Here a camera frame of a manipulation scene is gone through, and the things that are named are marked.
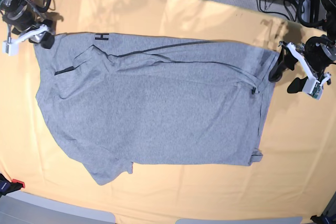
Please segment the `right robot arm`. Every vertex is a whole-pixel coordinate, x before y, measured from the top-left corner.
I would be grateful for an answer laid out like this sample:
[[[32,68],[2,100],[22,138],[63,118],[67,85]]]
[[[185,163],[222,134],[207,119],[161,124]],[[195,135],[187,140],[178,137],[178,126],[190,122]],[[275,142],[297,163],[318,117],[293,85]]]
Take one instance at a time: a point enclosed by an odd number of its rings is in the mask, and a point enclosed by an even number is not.
[[[7,25],[7,38],[2,51],[8,55],[18,53],[19,44],[28,40],[50,49],[55,41],[53,21],[46,16],[51,0],[43,0],[43,6],[32,0],[1,0],[1,18]]]

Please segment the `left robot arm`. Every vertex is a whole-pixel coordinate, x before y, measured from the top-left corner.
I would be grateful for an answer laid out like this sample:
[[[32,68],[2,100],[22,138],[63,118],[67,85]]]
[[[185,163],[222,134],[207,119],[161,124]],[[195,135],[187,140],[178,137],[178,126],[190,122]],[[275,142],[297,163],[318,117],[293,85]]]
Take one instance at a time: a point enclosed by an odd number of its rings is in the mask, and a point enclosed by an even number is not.
[[[303,92],[319,100],[324,85],[331,84],[331,74],[326,68],[335,64],[335,0],[299,0],[297,18],[307,28],[321,28],[325,35],[310,37],[300,44],[281,41],[279,58],[268,79],[278,82],[284,71],[293,71],[299,63],[306,75],[295,78],[287,92]]]

